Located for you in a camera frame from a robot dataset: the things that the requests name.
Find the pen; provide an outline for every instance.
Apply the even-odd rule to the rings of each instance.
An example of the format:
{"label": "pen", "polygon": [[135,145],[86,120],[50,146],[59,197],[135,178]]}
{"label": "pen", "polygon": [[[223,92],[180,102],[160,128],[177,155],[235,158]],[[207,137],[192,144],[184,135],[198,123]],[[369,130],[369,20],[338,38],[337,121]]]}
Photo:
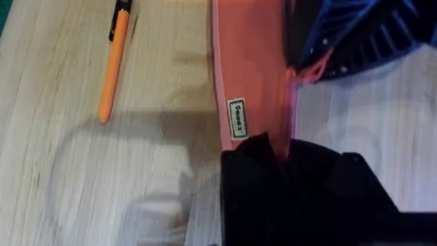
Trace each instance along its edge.
{"label": "pen", "polygon": [[109,40],[112,41],[111,53],[109,55],[107,75],[104,80],[102,98],[99,107],[99,120],[102,123],[108,121],[111,116],[115,88],[117,87],[118,72],[122,62],[124,40],[128,31],[130,8],[132,0],[117,0]]}

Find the blue plastic part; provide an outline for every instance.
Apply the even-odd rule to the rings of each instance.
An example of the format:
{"label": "blue plastic part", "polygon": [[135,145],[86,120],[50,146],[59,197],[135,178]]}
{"label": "blue plastic part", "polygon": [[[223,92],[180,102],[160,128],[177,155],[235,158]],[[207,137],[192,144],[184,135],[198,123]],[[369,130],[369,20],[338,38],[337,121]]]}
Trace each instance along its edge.
{"label": "blue plastic part", "polygon": [[302,58],[306,64],[316,60],[328,49],[336,46],[352,30],[360,19],[370,11],[376,0],[328,0],[324,1],[320,17],[315,21],[308,51]]}
{"label": "blue plastic part", "polygon": [[[297,14],[291,17],[286,33],[291,40],[287,43],[290,52],[285,53],[287,63],[302,69],[334,49],[322,80],[375,68],[409,54],[423,43],[437,47],[437,0],[297,2]],[[301,27],[310,30],[302,31]]]}

